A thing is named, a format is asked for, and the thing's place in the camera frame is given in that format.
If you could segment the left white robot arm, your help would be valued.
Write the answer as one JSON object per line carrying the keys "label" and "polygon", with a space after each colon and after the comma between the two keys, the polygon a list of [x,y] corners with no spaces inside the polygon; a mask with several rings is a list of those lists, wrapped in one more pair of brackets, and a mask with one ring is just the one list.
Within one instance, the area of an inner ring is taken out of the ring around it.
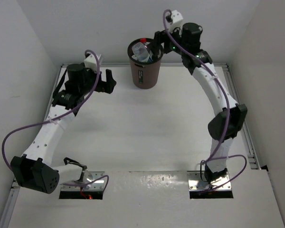
{"label": "left white robot arm", "polygon": [[81,103],[92,92],[111,94],[116,86],[112,71],[106,69],[106,80],[101,73],[87,68],[83,63],[66,67],[52,94],[52,103],[46,118],[32,144],[11,160],[11,170],[19,186],[52,193],[58,185],[88,188],[87,166],[64,158],[64,165],[51,165],[54,152],[68,124],[77,116]]}

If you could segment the red-label clear water bottle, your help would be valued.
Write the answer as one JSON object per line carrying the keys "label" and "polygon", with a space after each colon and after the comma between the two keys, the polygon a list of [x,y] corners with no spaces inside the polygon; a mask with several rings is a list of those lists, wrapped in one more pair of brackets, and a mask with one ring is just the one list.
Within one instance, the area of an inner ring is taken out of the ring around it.
{"label": "red-label clear water bottle", "polygon": [[143,43],[145,46],[147,45],[147,39],[146,38],[141,38],[140,42]]}

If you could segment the blue-label clear water bottle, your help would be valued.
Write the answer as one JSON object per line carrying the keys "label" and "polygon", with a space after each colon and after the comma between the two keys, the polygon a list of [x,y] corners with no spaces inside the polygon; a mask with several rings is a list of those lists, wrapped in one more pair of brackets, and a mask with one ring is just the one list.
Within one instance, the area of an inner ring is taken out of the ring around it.
{"label": "blue-label clear water bottle", "polygon": [[139,62],[150,62],[150,54],[146,46],[142,42],[138,42],[132,46],[132,51]]}

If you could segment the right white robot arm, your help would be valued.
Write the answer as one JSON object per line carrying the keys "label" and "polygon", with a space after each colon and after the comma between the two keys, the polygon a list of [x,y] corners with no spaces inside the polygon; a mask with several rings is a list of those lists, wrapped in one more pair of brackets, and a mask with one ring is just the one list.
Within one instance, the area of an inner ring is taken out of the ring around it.
{"label": "right white robot arm", "polygon": [[210,55],[200,47],[201,34],[201,26],[185,23],[182,28],[155,32],[149,47],[152,52],[163,47],[165,54],[172,51],[179,54],[183,65],[200,84],[212,105],[214,118],[208,123],[208,132],[212,138],[210,155],[200,163],[205,168],[205,180],[211,183],[227,174],[228,152],[243,126],[247,107],[239,104],[222,84]]}

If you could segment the small black-cap clear bottle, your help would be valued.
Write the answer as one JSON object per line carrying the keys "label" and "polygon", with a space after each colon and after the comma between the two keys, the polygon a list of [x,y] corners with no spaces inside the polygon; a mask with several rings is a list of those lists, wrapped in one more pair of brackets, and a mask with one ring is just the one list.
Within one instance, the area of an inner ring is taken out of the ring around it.
{"label": "small black-cap clear bottle", "polygon": [[149,48],[147,49],[147,51],[148,51],[148,54],[149,54],[149,57],[148,57],[147,62],[148,62],[148,63],[151,63],[151,62],[153,62],[153,59],[152,59],[152,57],[153,57],[153,52],[152,52]]}

